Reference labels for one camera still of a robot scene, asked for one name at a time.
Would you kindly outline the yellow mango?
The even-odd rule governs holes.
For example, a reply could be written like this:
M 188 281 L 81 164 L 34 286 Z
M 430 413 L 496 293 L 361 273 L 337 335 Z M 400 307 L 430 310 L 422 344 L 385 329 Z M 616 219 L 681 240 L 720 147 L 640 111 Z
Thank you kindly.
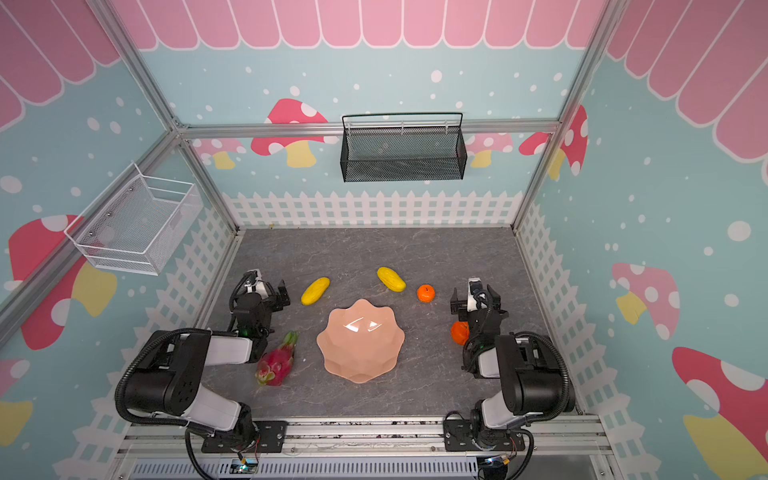
M 407 287 L 406 282 L 399 276 L 397 272 L 391 268 L 380 267 L 377 270 L 377 277 L 389 290 L 393 292 L 403 292 Z
M 303 292 L 300 299 L 301 304 L 309 306 L 318 302 L 330 286 L 330 283 L 331 281 L 328 277 L 321 277 L 312 282 Z

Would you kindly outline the pink dragon fruit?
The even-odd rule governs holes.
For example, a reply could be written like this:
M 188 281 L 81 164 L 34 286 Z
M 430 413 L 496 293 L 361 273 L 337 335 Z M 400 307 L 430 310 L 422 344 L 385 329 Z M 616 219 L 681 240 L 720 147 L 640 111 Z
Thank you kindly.
M 260 385 L 281 386 L 291 372 L 299 334 L 289 331 L 280 346 L 265 354 L 257 364 L 255 377 Z

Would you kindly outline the pink scalloped fruit bowl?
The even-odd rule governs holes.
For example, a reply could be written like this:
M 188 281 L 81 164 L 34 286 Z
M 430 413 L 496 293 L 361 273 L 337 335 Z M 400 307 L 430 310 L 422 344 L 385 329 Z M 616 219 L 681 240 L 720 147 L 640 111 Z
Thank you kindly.
M 404 341 L 405 333 L 393 309 L 375 306 L 366 299 L 332 310 L 326 328 L 316 339 L 325 369 L 355 384 L 393 370 Z

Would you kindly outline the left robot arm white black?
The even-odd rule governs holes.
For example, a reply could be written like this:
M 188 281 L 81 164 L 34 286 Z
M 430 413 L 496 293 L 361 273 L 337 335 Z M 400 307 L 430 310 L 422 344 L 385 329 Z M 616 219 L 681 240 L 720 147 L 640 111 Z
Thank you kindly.
M 267 349 L 272 315 L 290 305 L 283 281 L 265 281 L 258 269 L 241 277 L 229 298 L 225 331 L 202 328 L 151 334 L 118 381 L 114 402 L 126 421 L 180 426 L 213 450 L 243 452 L 264 439 L 251 408 L 202 384 L 204 370 L 255 365 Z

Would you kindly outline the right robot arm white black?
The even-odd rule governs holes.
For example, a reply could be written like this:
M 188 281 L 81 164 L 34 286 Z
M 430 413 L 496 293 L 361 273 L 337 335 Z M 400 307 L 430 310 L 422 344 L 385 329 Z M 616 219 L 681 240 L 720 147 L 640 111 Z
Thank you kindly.
M 466 330 L 462 370 L 476 379 L 497 380 L 500 391 L 479 400 L 465 419 L 443 420 L 445 449 L 451 452 L 516 452 L 525 448 L 522 429 L 575 408 L 575 390 L 566 362 L 551 339 L 536 332 L 502 333 L 509 317 L 500 295 L 478 278 L 467 282 L 467 297 L 454 292 L 451 313 Z

